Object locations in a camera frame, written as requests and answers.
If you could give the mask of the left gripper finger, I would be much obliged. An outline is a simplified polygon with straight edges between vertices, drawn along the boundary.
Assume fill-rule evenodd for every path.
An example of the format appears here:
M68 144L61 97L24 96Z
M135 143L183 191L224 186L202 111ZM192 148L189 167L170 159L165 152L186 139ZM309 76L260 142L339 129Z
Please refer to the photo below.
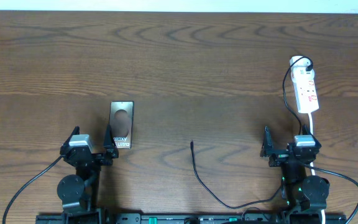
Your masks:
M73 129L73 131L71 132L71 134L69 135L69 137L67 138L67 140L62 144L61 148L68 148L69 147L69 142L70 139L74 136L80 133L80 127L79 126L75 126L75 128Z
M117 147L114 138L112 136L112 128L110 124L107 124L106 126L103 147L107 152L117 152Z

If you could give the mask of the bronze Galaxy smartphone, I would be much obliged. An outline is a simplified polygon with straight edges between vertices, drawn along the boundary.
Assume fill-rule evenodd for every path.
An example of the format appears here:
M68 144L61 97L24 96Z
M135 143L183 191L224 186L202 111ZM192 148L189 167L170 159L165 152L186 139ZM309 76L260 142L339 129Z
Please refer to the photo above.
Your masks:
M110 104L109 124L118 149L132 148L132 129L134 122L133 101L112 101Z

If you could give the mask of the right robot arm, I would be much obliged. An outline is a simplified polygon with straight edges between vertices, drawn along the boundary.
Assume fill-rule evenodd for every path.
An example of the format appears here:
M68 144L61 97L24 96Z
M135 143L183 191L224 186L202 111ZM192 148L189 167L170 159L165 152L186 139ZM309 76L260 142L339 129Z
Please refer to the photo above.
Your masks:
M283 198L288 209L282 212L284 223L327 223L325 214L330 183L316 174L308 175L321 148L319 141L306 126L302 134L294 137L285 149L273 146L268 127L264 129L261 157L268 158L270 167L279 167L282 172Z

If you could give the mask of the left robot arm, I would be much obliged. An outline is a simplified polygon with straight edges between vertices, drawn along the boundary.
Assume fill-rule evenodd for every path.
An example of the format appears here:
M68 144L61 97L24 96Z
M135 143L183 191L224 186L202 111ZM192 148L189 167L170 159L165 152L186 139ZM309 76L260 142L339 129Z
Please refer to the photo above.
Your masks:
M115 217L107 209L97 206L99 178L103 166L111 166L119 151L107 125L103 142L104 152L94 153L90 136L74 128L62 144L60 155L73 166L75 174L64 177L57 186L62 201L64 223L114 223Z

